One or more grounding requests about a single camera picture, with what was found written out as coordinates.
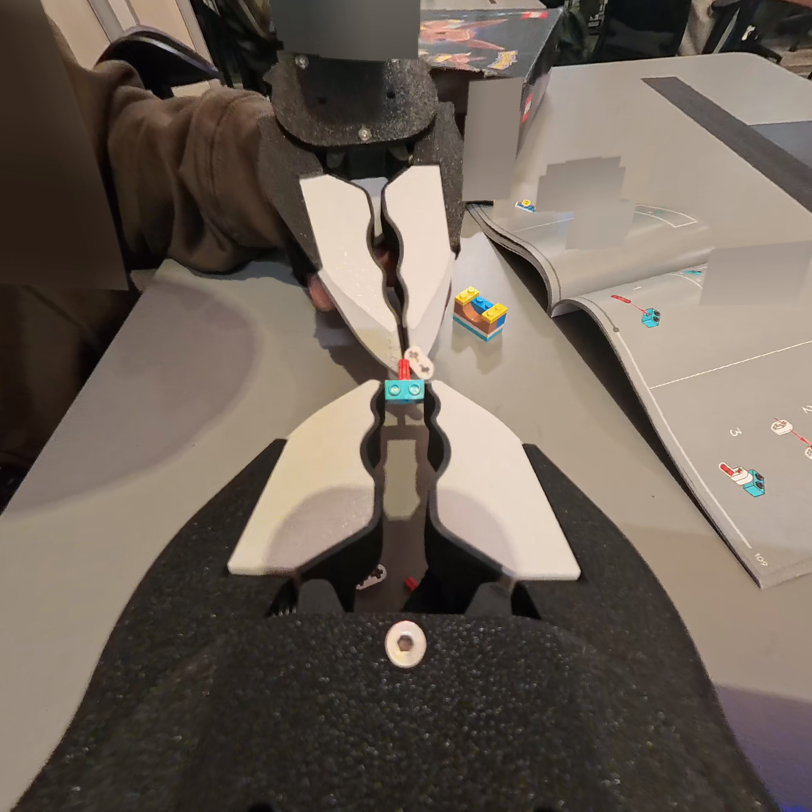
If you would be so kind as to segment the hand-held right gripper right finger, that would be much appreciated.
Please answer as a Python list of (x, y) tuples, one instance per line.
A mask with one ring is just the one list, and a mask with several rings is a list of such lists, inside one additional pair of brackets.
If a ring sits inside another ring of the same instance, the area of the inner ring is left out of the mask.
[(496, 576), (576, 581), (581, 569), (519, 438), (447, 383), (425, 392), (433, 529)]

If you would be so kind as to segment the toy set box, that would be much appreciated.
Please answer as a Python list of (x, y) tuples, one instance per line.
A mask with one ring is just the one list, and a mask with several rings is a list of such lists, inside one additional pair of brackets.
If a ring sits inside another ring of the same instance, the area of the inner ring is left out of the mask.
[(421, 12), (418, 53), (431, 70), (442, 102), (464, 129), (469, 85), (520, 78), (517, 147), (536, 117), (550, 82), (560, 39), (561, 9), (441, 9)]

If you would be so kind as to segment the grey instruction booklet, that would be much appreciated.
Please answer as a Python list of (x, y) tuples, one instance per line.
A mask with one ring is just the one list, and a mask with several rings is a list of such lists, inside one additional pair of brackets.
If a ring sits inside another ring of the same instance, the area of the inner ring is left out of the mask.
[(551, 165), (469, 204), (604, 333), (694, 497), (762, 588), (810, 574), (810, 240), (716, 249), (692, 213), (633, 201), (618, 157)]

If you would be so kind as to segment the person's left forearm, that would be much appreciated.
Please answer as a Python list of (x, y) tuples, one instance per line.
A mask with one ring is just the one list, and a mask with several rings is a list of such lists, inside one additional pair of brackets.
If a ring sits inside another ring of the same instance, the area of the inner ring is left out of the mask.
[(264, 96), (215, 88), (162, 100), (127, 78), (111, 99), (107, 157), (137, 266), (169, 258), (225, 273), (284, 246), (287, 230), (259, 175)]

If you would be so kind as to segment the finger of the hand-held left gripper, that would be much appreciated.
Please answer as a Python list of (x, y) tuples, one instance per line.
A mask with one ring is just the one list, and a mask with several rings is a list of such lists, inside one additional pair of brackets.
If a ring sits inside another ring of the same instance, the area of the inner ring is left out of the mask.
[(299, 181), (313, 231), (318, 277), (353, 334), (386, 368), (401, 360), (400, 321), (371, 244), (380, 224), (385, 178), (358, 184), (336, 176)]
[(403, 350), (429, 352), (441, 328), (455, 261), (440, 169), (411, 166), (382, 190), (382, 225), (397, 238)]

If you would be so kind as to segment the small multicoloured brick build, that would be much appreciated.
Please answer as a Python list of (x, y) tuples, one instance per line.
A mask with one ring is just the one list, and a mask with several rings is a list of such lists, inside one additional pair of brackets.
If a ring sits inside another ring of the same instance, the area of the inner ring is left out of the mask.
[(485, 342), (502, 332), (508, 308), (483, 297), (474, 287), (467, 287), (455, 296), (453, 320)]

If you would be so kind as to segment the black office chair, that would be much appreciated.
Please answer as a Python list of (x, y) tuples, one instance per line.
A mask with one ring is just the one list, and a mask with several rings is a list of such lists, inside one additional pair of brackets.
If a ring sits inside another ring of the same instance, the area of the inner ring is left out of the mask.
[(147, 90), (162, 99), (173, 97), (176, 87), (221, 79), (209, 60), (175, 37), (148, 26), (129, 28), (104, 49), (96, 64), (110, 60), (128, 63)]

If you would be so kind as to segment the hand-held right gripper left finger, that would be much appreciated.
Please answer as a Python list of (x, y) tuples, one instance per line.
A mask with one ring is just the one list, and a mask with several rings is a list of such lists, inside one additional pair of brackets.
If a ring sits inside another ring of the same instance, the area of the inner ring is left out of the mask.
[(289, 575), (373, 521), (374, 480), (361, 446), (375, 425), (379, 381), (301, 423), (284, 445), (228, 561), (232, 575)]

